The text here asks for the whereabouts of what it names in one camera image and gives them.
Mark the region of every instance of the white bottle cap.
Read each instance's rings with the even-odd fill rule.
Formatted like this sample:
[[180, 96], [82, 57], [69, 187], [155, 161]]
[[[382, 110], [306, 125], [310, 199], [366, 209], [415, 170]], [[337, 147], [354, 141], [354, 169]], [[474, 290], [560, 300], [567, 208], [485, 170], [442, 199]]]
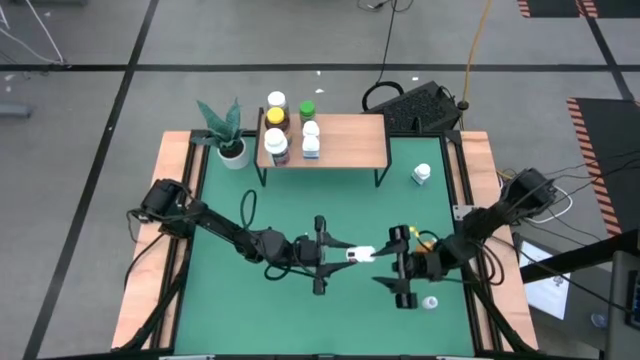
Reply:
[[264, 148], [271, 154], [279, 154], [287, 148], [287, 137], [278, 128], [271, 128], [264, 133]]
[[316, 136], [305, 136], [302, 140], [302, 151], [320, 150], [320, 140]]
[[431, 310], [438, 307], [438, 299], [435, 296], [427, 296], [422, 300], [422, 307]]
[[421, 178], [427, 178], [429, 177], [429, 175], [431, 175], [431, 167], [427, 164], [420, 164], [418, 165], [418, 167], [416, 167], [416, 173]]
[[302, 135], [303, 136], [320, 136], [320, 127], [318, 123], [310, 120], [304, 123], [302, 127]]
[[267, 103], [269, 103], [269, 107], [284, 107], [287, 104], [287, 100], [282, 92], [273, 91], [267, 96]]

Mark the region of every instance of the concrete floor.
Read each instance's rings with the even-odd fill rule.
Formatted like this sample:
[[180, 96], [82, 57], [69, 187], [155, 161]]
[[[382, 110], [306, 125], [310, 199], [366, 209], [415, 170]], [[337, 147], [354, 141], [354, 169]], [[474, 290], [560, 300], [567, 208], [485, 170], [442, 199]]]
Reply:
[[[0, 0], [11, 33], [38, 52], [55, 57], [28, 8]], [[40, 6], [38, 11], [72, 64], [127, 64], [149, 0], [89, 1], [85, 7]], [[483, 2], [415, 1], [398, 14], [388, 62], [464, 64]], [[366, 64], [382, 60], [390, 12], [368, 13], [354, 1], [160, 0], [140, 64]], [[632, 34], [637, 20], [598, 20], [620, 64], [640, 64]], [[526, 19], [515, 0], [494, 0], [476, 56], [478, 64], [605, 64], [585, 19]], [[28, 52], [0, 36], [0, 50], [22, 64]], [[0, 122], [0, 360], [23, 356], [71, 221], [83, 192], [124, 73], [3, 71], [2, 101], [31, 104], [28, 120]], [[372, 71], [136, 72], [114, 131], [78, 244], [47, 328], [40, 357], [109, 349], [132, 256], [124, 212], [139, 204], [149, 186], [161, 135], [203, 126], [195, 100], [224, 109], [234, 97], [243, 125], [255, 127], [265, 95], [281, 89], [291, 103], [313, 99], [322, 112], [361, 111]], [[640, 93], [640, 74], [625, 73]], [[385, 80], [411, 89], [430, 80], [458, 97], [460, 71], [388, 71]], [[370, 103], [393, 96], [376, 91]], [[489, 132], [496, 164], [552, 171], [581, 164], [565, 100], [619, 99], [608, 72], [474, 72], [467, 129]], [[583, 169], [576, 174], [586, 175]], [[582, 181], [561, 179], [565, 190]], [[574, 195], [564, 220], [606, 237], [590, 188]], [[594, 239], [562, 224], [544, 225], [584, 243]], [[560, 251], [574, 244], [527, 226], [519, 231]], [[543, 350], [594, 357], [597, 352], [536, 324]]]

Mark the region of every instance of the yellow cable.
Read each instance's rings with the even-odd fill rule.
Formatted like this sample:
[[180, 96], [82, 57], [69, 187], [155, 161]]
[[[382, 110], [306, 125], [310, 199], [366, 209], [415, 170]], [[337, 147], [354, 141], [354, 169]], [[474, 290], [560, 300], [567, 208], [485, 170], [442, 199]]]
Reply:
[[[487, 0], [487, 5], [484, 7], [484, 12], [482, 13], [482, 18], [480, 18], [480, 25], [478, 25], [478, 31], [476, 31], [476, 35], [473, 37], [473, 43], [471, 44], [471, 50], [469, 51], [469, 59], [467, 60], [467, 69], [464, 73], [464, 90], [462, 92], [462, 101], [467, 101], [467, 93], [469, 92], [469, 73], [471, 72], [471, 64], [473, 63], [473, 56], [476, 52], [476, 45], [478, 44], [478, 39], [480, 38], [480, 34], [482, 34], [482, 29], [484, 28], [484, 23], [487, 20], [487, 16], [489, 15], [489, 9], [491, 9], [491, 4], [493, 0]], [[464, 130], [464, 112], [460, 115], [460, 130]]]

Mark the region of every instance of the bottle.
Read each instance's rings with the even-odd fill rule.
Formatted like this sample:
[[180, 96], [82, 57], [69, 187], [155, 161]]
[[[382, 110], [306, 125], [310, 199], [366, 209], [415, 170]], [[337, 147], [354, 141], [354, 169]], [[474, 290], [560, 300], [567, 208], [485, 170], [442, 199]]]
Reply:
[[310, 120], [316, 120], [316, 105], [313, 101], [303, 101], [300, 104], [300, 121], [304, 124]]
[[305, 136], [302, 140], [302, 157], [305, 159], [320, 158], [320, 140], [317, 136]]
[[431, 176], [431, 167], [427, 164], [420, 164], [416, 166], [416, 168], [413, 169], [413, 173], [411, 173], [411, 178], [413, 178], [418, 185], [424, 184], [429, 176]]
[[268, 129], [277, 128], [282, 130], [284, 135], [287, 137], [287, 141], [289, 141], [289, 145], [291, 145], [292, 135], [291, 134], [291, 122], [285, 116], [284, 110], [279, 107], [274, 107], [267, 111], [267, 117], [264, 120], [265, 126]]
[[267, 96], [267, 111], [273, 107], [279, 107], [284, 110], [285, 118], [289, 119], [289, 104], [287, 104], [287, 99], [282, 92], [272, 91]]
[[302, 127], [302, 136], [320, 137], [320, 127], [318, 126], [318, 123], [313, 120], [309, 120], [304, 123], [304, 126]]
[[274, 166], [284, 166], [289, 162], [289, 145], [282, 130], [278, 128], [267, 130], [264, 133], [264, 148], [271, 154]]

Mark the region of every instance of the green mat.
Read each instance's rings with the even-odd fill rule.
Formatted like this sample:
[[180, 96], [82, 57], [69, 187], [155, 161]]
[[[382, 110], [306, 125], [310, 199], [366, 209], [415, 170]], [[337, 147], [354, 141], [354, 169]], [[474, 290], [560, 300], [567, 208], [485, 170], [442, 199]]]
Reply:
[[[254, 139], [247, 138], [253, 148]], [[272, 226], [293, 241], [314, 234], [313, 217], [324, 215], [336, 239], [380, 249], [388, 228], [416, 225], [439, 236], [453, 232], [438, 139], [392, 138], [393, 165], [380, 188], [372, 170], [284, 170], [268, 172], [260, 186], [253, 166], [228, 170], [212, 152], [202, 200], [240, 222], [240, 200], [255, 189], [253, 229]], [[417, 186], [410, 178], [419, 163], [431, 178]], [[263, 277], [265, 263], [245, 262], [228, 243], [196, 231], [182, 304], [175, 354], [344, 354], [472, 356], [473, 346], [462, 285], [413, 281], [418, 301], [436, 296], [433, 310], [399, 310], [394, 297], [372, 276], [391, 272], [394, 256], [358, 264], [334, 274], [324, 296], [312, 294], [312, 280], [289, 274]], [[330, 249], [327, 261], [345, 261]], [[451, 278], [460, 278], [458, 271]]]

